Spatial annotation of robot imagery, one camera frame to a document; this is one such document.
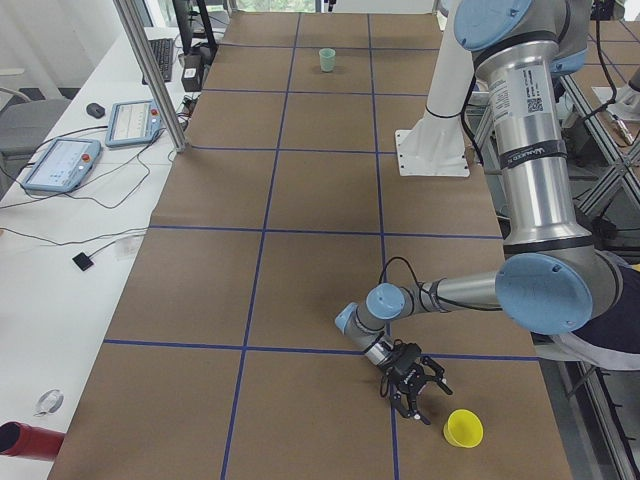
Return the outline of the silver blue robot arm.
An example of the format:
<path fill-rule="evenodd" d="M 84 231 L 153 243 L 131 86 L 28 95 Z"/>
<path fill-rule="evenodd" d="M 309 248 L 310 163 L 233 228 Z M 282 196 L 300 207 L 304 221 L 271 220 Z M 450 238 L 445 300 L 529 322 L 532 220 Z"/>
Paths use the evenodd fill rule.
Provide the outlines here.
<path fill-rule="evenodd" d="M 443 368 L 390 323 L 424 313 L 501 312 L 546 336 L 563 354 L 614 370 L 639 366 L 639 275 L 599 250 L 576 218 L 568 150 L 554 81 L 579 70 L 587 53 L 587 1 L 455 1 L 423 117 L 397 134 L 399 169 L 409 176 L 462 172 L 462 120 L 477 83 L 487 109 L 509 209 L 503 262 L 485 273 L 399 286 L 380 280 L 336 317 L 341 333 L 381 372 L 380 394 L 401 416 L 422 420 L 419 395 L 444 387 Z"/>

